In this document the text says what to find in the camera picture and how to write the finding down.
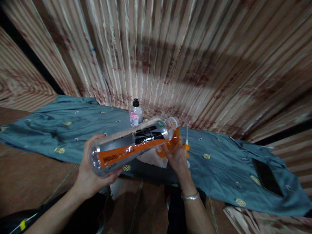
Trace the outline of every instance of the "pink label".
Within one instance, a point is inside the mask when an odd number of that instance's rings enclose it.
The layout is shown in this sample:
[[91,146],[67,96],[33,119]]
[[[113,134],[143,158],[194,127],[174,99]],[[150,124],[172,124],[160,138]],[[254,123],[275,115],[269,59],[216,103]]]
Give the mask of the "pink label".
[[134,112],[130,112],[130,124],[133,127],[139,125],[139,117]]

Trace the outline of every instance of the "leg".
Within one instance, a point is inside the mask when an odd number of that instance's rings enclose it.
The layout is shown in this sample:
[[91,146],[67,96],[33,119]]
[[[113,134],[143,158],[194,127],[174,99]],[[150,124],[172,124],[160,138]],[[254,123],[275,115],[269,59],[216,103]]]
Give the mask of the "leg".
[[[58,200],[60,200],[65,193],[57,196],[49,203],[40,206],[37,210],[20,211],[15,214],[3,217],[0,219],[0,223],[5,223],[9,228],[10,233],[15,227],[17,227],[21,221],[36,214],[32,219],[26,222],[26,231],[34,222],[39,219],[49,208],[51,208]],[[104,194],[97,193],[92,198],[86,200],[73,214],[62,233],[97,233],[99,229],[99,217],[103,214],[105,206],[106,196]]]

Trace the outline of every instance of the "plastic bottle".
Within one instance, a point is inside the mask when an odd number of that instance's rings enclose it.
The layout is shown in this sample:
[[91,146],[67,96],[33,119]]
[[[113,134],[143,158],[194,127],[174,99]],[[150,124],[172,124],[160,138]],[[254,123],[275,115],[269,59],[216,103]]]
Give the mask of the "plastic bottle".
[[133,127],[138,126],[142,123],[142,108],[139,106],[137,98],[134,99],[132,106],[129,109],[130,112],[130,123]]
[[[172,139],[168,143],[166,143],[166,146],[167,146],[168,150],[171,151],[175,147],[175,145],[178,143],[179,135],[180,135],[180,129],[176,128],[175,131],[174,131]],[[166,153],[165,153],[165,151],[163,150],[163,148],[161,146],[157,146],[156,147],[156,153],[161,158],[165,158],[166,157]]]
[[93,141],[88,154],[94,173],[108,176],[137,156],[169,142],[177,127],[174,117],[154,116],[134,128]]

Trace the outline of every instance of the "black pump cap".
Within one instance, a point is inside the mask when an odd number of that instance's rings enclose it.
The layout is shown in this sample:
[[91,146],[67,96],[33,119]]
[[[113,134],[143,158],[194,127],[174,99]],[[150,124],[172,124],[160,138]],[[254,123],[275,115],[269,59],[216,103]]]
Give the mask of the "black pump cap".
[[133,101],[133,106],[134,106],[134,107],[139,107],[139,101],[138,101],[137,98],[134,99],[134,101]]

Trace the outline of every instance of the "bottle cap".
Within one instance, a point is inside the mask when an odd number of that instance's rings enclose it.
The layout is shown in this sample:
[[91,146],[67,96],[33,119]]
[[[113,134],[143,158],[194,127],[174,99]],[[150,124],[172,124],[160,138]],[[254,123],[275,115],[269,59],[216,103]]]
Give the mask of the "bottle cap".
[[133,101],[133,106],[134,106],[134,107],[139,107],[139,101],[138,101],[137,98],[134,99],[134,101]]
[[169,118],[169,125],[173,128],[176,129],[178,128],[178,120],[175,117],[170,117]]

